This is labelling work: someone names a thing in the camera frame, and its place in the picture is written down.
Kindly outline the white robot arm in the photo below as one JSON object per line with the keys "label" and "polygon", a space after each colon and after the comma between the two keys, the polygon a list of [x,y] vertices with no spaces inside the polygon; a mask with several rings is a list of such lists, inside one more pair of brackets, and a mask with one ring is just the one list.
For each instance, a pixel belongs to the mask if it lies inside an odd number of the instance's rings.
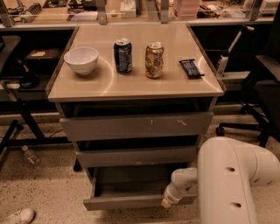
{"label": "white robot arm", "polygon": [[179,203],[198,186],[200,224],[258,224],[251,188],[280,178],[280,162],[271,151],[227,137],[206,140],[195,168],[177,169],[161,205]]}

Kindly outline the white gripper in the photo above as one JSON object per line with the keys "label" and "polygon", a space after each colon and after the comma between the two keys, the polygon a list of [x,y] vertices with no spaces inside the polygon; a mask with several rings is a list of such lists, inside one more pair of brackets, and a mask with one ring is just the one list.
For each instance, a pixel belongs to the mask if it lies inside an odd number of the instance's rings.
{"label": "white gripper", "polygon": [[169,208],[172,205],[178,204],[185,195],[185,188],[176,187],[173,183],[170,183],[164,190],[164,197],[161,201],[161,205],[164,208]]}

